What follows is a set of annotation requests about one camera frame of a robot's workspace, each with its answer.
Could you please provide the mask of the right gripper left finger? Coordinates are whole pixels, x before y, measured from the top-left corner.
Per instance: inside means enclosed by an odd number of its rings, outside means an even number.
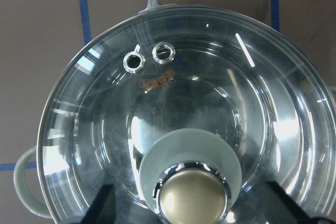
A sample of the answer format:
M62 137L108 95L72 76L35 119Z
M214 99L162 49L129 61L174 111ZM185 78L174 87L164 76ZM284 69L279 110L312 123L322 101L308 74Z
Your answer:
M100 188L83 216L68 219L65 223L114 223L116 220L115 203L114 185L105 184Z

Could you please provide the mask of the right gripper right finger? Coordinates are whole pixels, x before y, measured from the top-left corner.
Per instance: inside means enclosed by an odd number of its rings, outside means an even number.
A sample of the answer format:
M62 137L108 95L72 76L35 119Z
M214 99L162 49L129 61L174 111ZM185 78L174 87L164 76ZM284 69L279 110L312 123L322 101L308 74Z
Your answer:
M310 217L277 182L265 183L265 217L268 223L331 223L326 217Z

